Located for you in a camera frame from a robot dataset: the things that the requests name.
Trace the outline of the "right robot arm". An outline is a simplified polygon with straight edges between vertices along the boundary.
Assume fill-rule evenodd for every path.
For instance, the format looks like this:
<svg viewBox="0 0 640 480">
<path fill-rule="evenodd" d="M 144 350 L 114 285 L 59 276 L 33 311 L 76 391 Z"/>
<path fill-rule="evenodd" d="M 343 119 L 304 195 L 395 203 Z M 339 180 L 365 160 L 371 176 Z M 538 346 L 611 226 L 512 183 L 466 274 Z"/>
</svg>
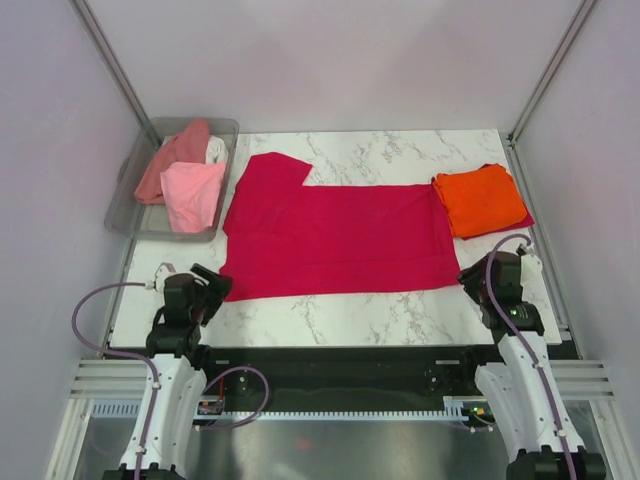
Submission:
<svg viewBox="0 0 640 480">
<path fill-rule="evenodd" d="M 509 456 L 508 479 L 604 479 L 602 455 L 586 449 L 562 401 L 541 315 L 523 299 L 521 280 L 522 257 L 502 251 L 458 276 L 501 356 L 463 363 L 459 384 L 487 400 Z"/>
</svg>

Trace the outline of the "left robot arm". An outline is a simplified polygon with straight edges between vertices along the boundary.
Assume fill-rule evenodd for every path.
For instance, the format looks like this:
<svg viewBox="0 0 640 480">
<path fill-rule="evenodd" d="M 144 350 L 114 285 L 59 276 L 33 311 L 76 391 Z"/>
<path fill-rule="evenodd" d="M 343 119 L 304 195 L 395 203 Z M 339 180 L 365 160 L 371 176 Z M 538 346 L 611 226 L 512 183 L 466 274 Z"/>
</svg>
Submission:
<svg viewBox="0 0 640 480">
<path fill-rule="evenodd" d="M 162 295 L 146 338 L 142 403 L 119 466 L 104 479 L 184 479 L 193 414 L 201 393 L 219 382 L 219 369 L 204 360 L 201 328 L 222 306 L 232 279 L 200 264 L 178 273 L 163 263 L 148 286 Z"/>
</svg>

